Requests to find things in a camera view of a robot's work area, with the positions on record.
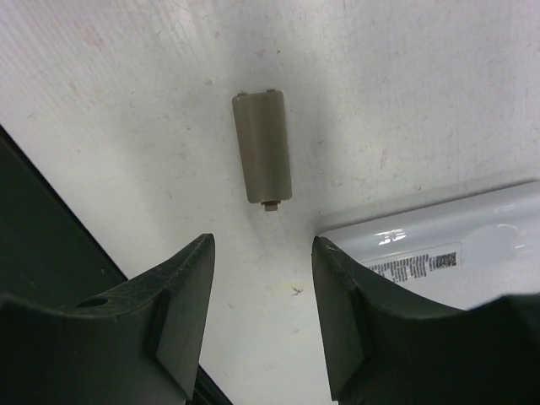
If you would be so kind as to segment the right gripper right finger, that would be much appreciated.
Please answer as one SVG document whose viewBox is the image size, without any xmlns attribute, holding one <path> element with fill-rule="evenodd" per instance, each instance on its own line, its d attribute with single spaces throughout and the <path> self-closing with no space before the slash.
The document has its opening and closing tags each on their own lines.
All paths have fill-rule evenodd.
<svg viewBox="0 0 540 405">
<path fill-rule="evenodd" d="M 415 294 L 325 237 L 312 277 L 332 400 L 341 404 L 536 404 L 539 298 L 470 310 Z"/>
</svg>

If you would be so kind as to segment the grey remote battery cover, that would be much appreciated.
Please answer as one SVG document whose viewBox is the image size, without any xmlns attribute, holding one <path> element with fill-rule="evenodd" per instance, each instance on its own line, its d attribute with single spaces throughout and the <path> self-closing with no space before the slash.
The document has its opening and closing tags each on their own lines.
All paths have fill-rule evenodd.
<svg viewBox="0 0 540 405">
<path fill-rule="evenodd" d="M 247 200 L 275 212 L 292 197 L 284 94 L 239 93 L 232 108 Z"/>
</svg>

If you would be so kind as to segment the white remote being loaded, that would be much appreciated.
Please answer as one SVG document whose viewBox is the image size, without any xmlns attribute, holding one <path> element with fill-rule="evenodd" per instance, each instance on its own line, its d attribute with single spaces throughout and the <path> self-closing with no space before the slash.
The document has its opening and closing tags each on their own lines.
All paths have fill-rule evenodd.
<svg viewBox="0 0 540 405">
<path fill-rule="evenodd" d="M 469 309 L 539 290 L 539 184 L 464 197 L 324 233 L 415 294 Z"/>
</svg>

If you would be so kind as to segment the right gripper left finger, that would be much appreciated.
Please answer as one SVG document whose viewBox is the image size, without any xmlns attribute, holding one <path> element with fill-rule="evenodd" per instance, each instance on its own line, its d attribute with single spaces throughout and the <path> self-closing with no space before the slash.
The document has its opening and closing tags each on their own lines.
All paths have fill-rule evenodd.
<svg viewBox="0 0 540 405">
<path fill-rule="evenodd" d="M 4 404 L 183 404 L 192 399 L 215 240 L 75 307 L 1 297 Z"/>
</svg>

